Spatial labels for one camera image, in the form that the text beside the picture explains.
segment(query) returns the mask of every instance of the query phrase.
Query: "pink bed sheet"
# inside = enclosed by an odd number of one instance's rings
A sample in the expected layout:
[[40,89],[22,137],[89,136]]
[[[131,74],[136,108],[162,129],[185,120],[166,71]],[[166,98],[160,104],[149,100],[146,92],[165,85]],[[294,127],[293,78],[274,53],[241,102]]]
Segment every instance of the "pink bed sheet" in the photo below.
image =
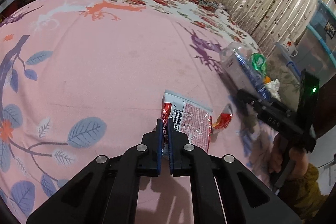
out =
[[[98,155],[122,155],[160,117],[166,89],[213,109],[230,41],[150,6],[38,0],[0,27],[0,196],[21,223]],[[230,153],[267,183],[276,132],[233,105],[209,154]],[[193,223],[188,177],[141,178],[136,223]]]

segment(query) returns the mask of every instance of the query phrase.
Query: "white cup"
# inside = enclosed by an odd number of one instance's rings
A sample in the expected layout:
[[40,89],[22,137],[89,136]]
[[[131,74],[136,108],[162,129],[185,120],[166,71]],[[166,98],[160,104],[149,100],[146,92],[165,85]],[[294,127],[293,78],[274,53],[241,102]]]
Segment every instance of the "white cup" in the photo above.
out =
[[290,57],[297,55],[298,51],[294,45],[294,42],[288,37],[284,42],[281,43],[281,46],[286,49]]

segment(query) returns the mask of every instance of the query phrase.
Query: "person's hand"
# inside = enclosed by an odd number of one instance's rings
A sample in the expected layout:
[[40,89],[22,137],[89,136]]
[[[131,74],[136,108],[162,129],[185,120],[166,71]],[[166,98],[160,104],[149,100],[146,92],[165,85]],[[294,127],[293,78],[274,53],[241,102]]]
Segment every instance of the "person's hand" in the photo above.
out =
[[[281,164],[283,160],[282,153],[279,150],[280,134],[275,136],[273,144],[270,161],[268,163],[268,171],[269,173],[279,173],[281,171]],[[309,160],[307,153],[304,150],[292,147],[289,150],[289,158],[295,161],[295,167],[292,173],[288,176],[287,180],[294,180],[303,177],[308,170]]]

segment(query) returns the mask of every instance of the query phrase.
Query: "wall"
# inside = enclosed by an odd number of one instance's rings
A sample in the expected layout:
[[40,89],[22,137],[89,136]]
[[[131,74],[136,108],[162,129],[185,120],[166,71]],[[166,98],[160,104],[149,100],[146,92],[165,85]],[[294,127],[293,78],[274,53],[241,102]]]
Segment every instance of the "wall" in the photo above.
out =
[[[336,126],[317,140],[314,151],[309,155],[309,161],[319,167],[333,160],[335,153]],[[329,194],[336,182],[336,165],[333,165],[331,169],[319,168],[319,173],[320,190],[322,194]]]

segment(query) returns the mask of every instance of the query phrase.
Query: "barcode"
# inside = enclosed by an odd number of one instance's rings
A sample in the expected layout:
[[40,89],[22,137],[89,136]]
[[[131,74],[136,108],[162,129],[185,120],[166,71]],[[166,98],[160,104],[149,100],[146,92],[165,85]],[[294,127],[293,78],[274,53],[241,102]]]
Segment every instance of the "barcode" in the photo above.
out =
[[174,109],[174,116],[173,116],[173,123],[174,123],[174,129],[179,130],[181,119],[182,119],[182,110]]

